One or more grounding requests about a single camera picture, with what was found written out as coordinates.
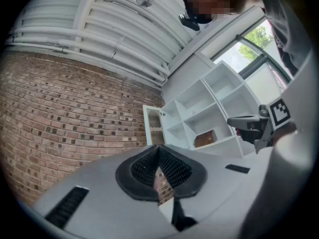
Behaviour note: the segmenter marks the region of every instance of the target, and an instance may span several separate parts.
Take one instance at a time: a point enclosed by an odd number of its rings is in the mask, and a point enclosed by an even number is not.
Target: window
[[[246,45],[237,42],[230,49],[220,55],[218,58],[214,59],[214,63],[218,64],[220,61],[225,61],[231,68],[233,68],[236,73],[239,73],[252,61],[258,57],[252,49],[248,48]]]
[[[245,38],[266,51],[282,68],[289,72],[281,61],[273,31],[267,19],[245,35]]]
[[[279,74],[268,63],[262,64],[245,81],[261,104],[278,98],[286,88]]]

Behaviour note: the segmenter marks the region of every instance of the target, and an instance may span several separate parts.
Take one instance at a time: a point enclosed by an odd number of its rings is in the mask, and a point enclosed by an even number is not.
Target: gray surface
[[[246,179],[241,180],[238,183],[238,187],[232,194],[226,196],[224,201],[214,209],[214,211],[199,224],[189,228],[183,233],[176,234],[170,238],[172,239],[185,239],[194,238],[207,239],[234,239],[238,238],[241,233],[242,224],[249,212],[252,204],[254,203],[256,196],[262,186],[272,148],[265,148],[260,151],[259,155],[256,155],[251,161],[253,163],[251,170],[245,176]],[[237,164],[241,164],[241,159],[238,159]],[[198,208],[210,208],[211,203],[214,200],[206,195],[206,200],[194,201],[193,204],[197,204]],[[189,203],[183,202],[183,208],[194,210],[189,206]]]
[[[44,216],[79,185],[90,192],[65,230],[83,238],[256,238],[298,195],[313,167],[312,140],[311,135],[287,135],[275,149],[264,148],[251,159],[223,158],[169,145],[200,162],[208,173],[199,193],[180,201],[185,214],[198,221],[181,233],[160,213],[157,203],[133,200],[116,183],[118,165],[147,147],[88,164],[50,189],[35,209]],[[250,171],[242,174],[225,169],[228,164],[249,167]]]
[[[226,165],[234,164],[251,168],[255,158],[225,158],[169,145],[169,147],[189,158],[201,163],[207,170],[207,181],[195,197],[181,199],[180,203],[187,216],[198,222],[206,218],[241,185],[248,174],[225,169]]]
[[[116,182],[115,171],[125,159],[148,147],[110,156],[90,164],[52,187],[34,205],[45,216],[74,186],[90,192],[65,230],[90,239],[155,239],[177,233],[160,212],[156,202],[132,199]]]

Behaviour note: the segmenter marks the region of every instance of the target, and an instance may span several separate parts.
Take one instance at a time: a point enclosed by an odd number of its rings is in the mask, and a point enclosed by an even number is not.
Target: white ceiling
[[[7,44],[94,60],[160,86],[167,64],[200,33],[179,22],[182,13],[182,0],[147,8],[136,0],[31,0]]]

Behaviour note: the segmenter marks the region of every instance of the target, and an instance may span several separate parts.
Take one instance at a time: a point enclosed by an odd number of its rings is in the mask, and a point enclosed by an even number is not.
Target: brick wall
[[[174,197],[173,188],[168,183],[160,168],[156,171],[154,188],[159,193],[159,205],[166,203]]]
[[[143,104],[164,105],[158,90],[73,60],[6,52],[0,68],[2,167],[28,204],[87,162],[145,146]]]

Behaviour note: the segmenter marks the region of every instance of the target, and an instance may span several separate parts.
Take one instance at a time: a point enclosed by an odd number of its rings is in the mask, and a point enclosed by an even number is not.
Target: tree
[[[264,26],[255,28],[253,31],[247,34],[245,38],[255,43],[262,49],[265,48],[269,43],[271,43],[272,40],[274,40],[273,36],[267,36],[266,29]],[[241,45],[239,48],[239,52],[250,61],[254,61],[258,57],[258,55],[250,48],[248,48],[246,45]]]

